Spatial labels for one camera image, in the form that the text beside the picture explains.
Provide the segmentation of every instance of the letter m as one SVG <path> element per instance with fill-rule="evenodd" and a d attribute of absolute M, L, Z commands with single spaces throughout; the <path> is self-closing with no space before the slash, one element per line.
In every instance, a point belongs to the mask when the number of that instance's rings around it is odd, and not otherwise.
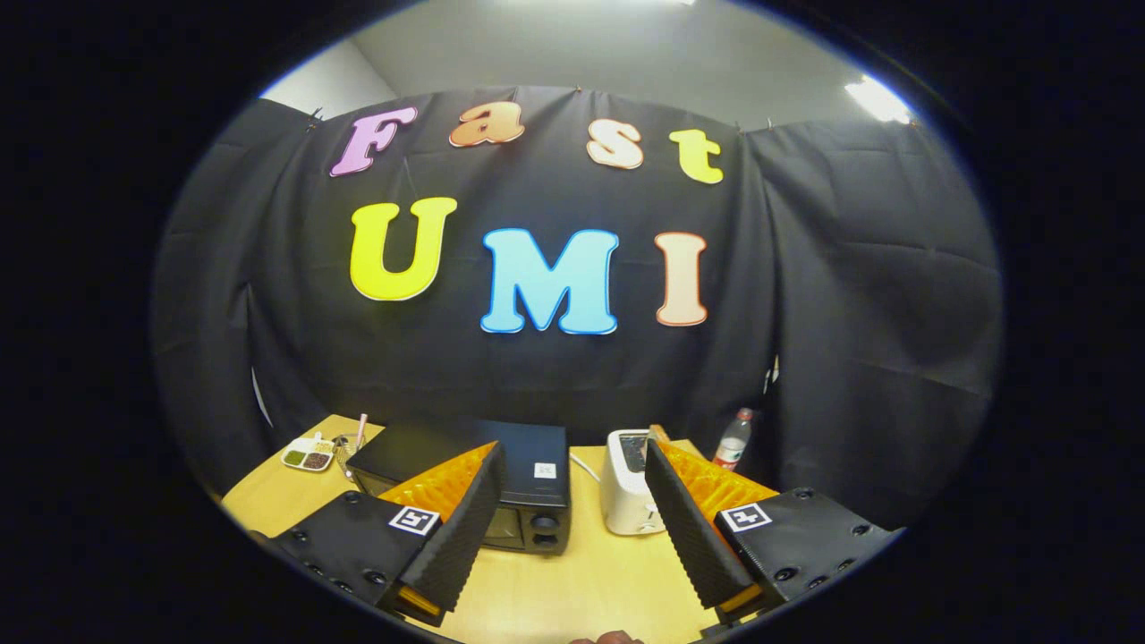
<path fill-rule="evenodd" d="M 518 294 L 534 327 L 544 331 L 566 293 L 568 311 L 556 323 L 562 331 L 606 335 L 616 330 L 616 317 L 608 312 L 608 264 L 619 245 L 613 233 L 577 231 L 552 268 L 528 230 L 491 230 L 484 245 L 493 253 L 489 314 L 481 319 L 485 331 L 515 333 L 524 328 L 524 317 L 516 312 Z"/>

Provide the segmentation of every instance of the hand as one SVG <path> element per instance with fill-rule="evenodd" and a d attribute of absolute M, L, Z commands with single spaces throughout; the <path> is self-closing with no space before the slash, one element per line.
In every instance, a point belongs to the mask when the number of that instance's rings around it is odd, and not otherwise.
<path fill-rule="evenodd" d="M 569 644 L 643 644 L 643 642 L 640 639 L 632 639 L 629 637 L 629 634 L 623 630 L 609 630 L 598 637 L 595 642 L 586 637 L 582 637 L 581 639 L 569 642 Z"/>

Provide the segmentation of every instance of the power cord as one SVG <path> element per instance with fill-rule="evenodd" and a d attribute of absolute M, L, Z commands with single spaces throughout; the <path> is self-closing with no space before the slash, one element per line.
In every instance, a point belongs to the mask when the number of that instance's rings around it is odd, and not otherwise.
<path fill-rule="evenodd" d="M 589 476 L 590 476 L 590 477 L 592 477 L 592 478 L 597 479 L 597 482 L 600 482 L 600 477 L 598 477 L 598 476 L 597 476 L 597 472 L 593 472 L 593 471 L 592 471 L 592 468 L 590 468 L 590 466 L 585 465 L 585 464 L 584 464 L 584 461 L 582 461 L 582 460 L 581 460 L 579 457 L 577 457 L 577 455 L 576 455 L 576 454 L 569 454 L 569 461 L 572 461 L 572 462 L 574 462 L 574 463 L 576 463 L 577 465 L 581 465 L 582 468 L 584 468 L 584 471 L 585 471 L 585 472 L 589 472 Z"/>

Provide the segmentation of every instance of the wooden table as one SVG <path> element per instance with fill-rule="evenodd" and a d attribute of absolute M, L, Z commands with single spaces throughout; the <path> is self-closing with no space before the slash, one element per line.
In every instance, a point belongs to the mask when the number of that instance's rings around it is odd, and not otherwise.
<path fill-rule="evenodd" d="M 382 427 L 366 425 L 368 438 Z M 308 437 L 357 433 L 357 421 L 330 416 Z M 696 453 L 689 441 L 673 441 Z M 571 447 L 598 474 L 605 447 Z M 341 492 L 355 489 L 337 463 L 324 472 L 294 470 L 276 454 L 238 482 L 222 500 L 247 529 L 276 536 Z M 666 532 L 617 536 L 605 527 L 599 484 L 570 463 L 572 526 L 560 556 L 526 555 L 482 548 L 457 602 L 441 627 L 410 623 L 468 644 L 568 644 L 626 630 L 647 644 L 695 642 L 718 622 L 700 605 Z"/>

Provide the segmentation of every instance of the letter u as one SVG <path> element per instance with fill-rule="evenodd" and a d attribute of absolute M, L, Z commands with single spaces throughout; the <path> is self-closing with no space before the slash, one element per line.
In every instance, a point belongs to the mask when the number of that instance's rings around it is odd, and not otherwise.
<path fill-rule="evenodd" d="M 419 199 L 410 206 L 418 218 L 418 234 L 413 242 L 413 261 L 401 273 L 390 273 L 382 266 L 386 230 L 397 217 L 397 204 L 371 204 L 354 211 L 354 244 L 350 248 L 350 281 L 363 296 L 373 300 L 400 301 L 413 298 L 429 288 L 441 264 L 441 243 L 445 217 L 457 210 L 457 202 L 449 197 Z"/>

